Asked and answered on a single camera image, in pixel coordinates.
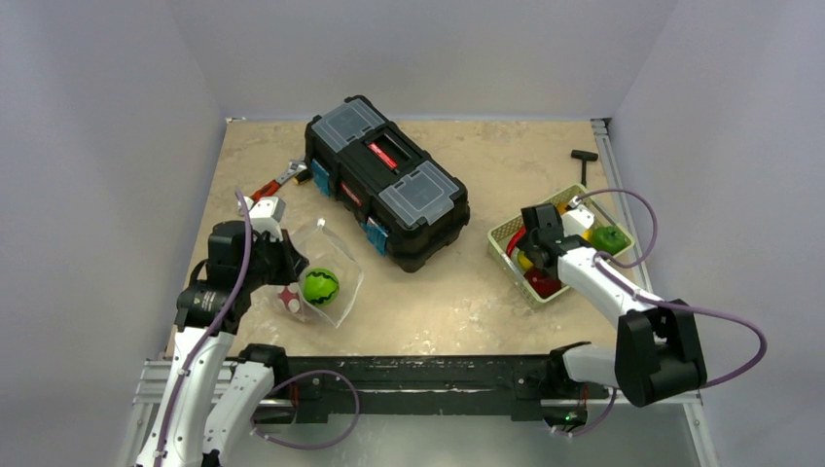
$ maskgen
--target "clear plastic bag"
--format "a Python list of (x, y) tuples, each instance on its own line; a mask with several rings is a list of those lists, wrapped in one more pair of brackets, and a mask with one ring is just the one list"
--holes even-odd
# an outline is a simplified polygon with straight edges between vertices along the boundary
[[(361, 269), (361, 265), (352, 257), (343, 240), (326, 227), (324, 219), (318, 219), (303, 225), (290, 233), (290, 237), (295, 248), (309, 260), (309, 266), (301, 273), (298, 283), (299, 290), (295, 290), (294, 284), (285, 289), (281, 292), (282, 301), (287, 309), (302, 321), (312, 318), (314, 315), (338, 328), (346, 315), (352, 310), (355, 297), (358, 295), (358, 289), (361, 287), (361, 282), (364, 281), (364, 271)], [(338, 294), (328, 304), (313, 305), (304, 298), (302, 291), (305, 286), (306, 275), (314, 269), (327, 269), (338, 280)], [(287, 300), (283, 300), (284, 293), (287, 295)], [(289, 304), (289, 298), (294, 298), (296, 293), (299, 296), (300, 306)]]

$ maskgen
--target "basket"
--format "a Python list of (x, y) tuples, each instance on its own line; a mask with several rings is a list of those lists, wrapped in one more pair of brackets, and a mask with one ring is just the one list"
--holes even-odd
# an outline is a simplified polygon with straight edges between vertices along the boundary
[[(564, 201), (569, 201), (573, 197), (583, 195), (587, 192), (587, 189), (583, 185), (576, 184), (556, 193), (555, 195), (547, 199), (544, 199), (543, 201), (541, 201), (541, 203), (550, 202), (552, 204), (559, 204)], [(625, 229), (624, 226), (617, 224), (607, 214), (607, 211), (598, 202), (593, 200), (593, 198), (585, 198), (583, 200), (583, 203), (595, 215), (595, 220), (593, 222), (594, 229), (604, 226), (616, 226), (616, 228), (622, 231), (622, 234), (624, 234), (628, 238), (628, 246), (625, 247), (619, 253), (617, 253), (615, 256), (619, 256), (633, 247), (636, 240), (632, 236), (630, 236), (628, 230)], [(510, 280), (516, 285), (516, 287), (519, 288), (519, 291), (524, 296), (524, 298), (530, 303), (530, 306), (532, 308), (539, 308), (543, 305), (546, 305), (559, 295), (563, 294), (566, 290), (570, 288), (570, 286), (564, 285), (563, 287), (561, 287), (561, 289), (558, 290), (558, 292), (550, 295), (546, 299), (543, 299), (538, 293), (536, 293), (535, 290), (533, 290), (533, 288), (526, 281), (526, 279), (524, 279), (523, 272), (521, 271), (519, 266), (517, 266), (510, 258), (507, 258), (507, 243), (513, 237), (513, 235), (515, 235), (516, 232), (518, 232), (519, 229), (521, 229), (523, 225), (524, 223), (521, 220), (521, 216), (518, 216), (490, 230), (489, 233), (487, 233), (487, 240), (489, 241), (489, 245), (487, 246), (487, 253), (489, 253), (493, 261), (495, 261), (496, 264), (504, 270), (504, 273), (507, 274), (507, 277), (510, 278)]]

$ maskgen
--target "white wall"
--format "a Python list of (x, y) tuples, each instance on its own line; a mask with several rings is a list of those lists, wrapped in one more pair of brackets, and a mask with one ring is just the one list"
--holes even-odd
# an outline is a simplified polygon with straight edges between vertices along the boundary
[[(704, 391), (724, 465), (825, 458), (823, 131), (817, 0), (680, 1), (610, 125), (626, 185), (661, 216), (658, 292), (735, 311), (768, 335), (761, 366)], [(712, 375), (755, 350), (746, 332), (701, 325)]]
[(612, 115), (676, 0), (169, 0), (226, 115)]
[(111, 466), (224, 124), (162, 0), (0, 2), (0, 465)]

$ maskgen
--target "beige tabletop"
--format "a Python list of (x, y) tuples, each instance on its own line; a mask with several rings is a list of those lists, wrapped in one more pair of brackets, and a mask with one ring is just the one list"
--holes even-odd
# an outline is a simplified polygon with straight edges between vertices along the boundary
[[(472, 215), (458, 240), (415, 273), (379, 256), (352, 213), (313, 183), (285, 185), (281, 227), (323, 217), (364, 270), (354, 308), (337, 328), (303, 323), (271, 287), (252, 296), (231, 354), (249, 342), (282, 345), (290, 355), (460, 355), (547, 353), (575, 341), (612, 345), (615, 331), (568, 291), (533, 310), (486, 253), (487, 232), (558, 190), (577, 183), (572, 149), (596, 151), (588, 122), (403, 122), (401, 129), (467, 187)], [(203, 212), (193, 267), (206, 256), (212, 226), (238, 219), (234, 189), (246, 195), (304, 155), (305, 123), (230, 123)], [(601, 162), (589, 187), (606, 187)], [(601, 199), (611, 205), (609, 197)]]

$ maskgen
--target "black t-handle tool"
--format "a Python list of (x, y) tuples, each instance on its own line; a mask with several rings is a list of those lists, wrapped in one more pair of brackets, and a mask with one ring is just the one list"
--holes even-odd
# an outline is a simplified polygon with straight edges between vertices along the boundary
[(570, 153), (570, 157), (578, 159), (582, 162), (582, 185), (588, 186), (588, 162), (598, 161), (598, 153), (591, 153), (590, 151), (582, 151), (574, 149)]

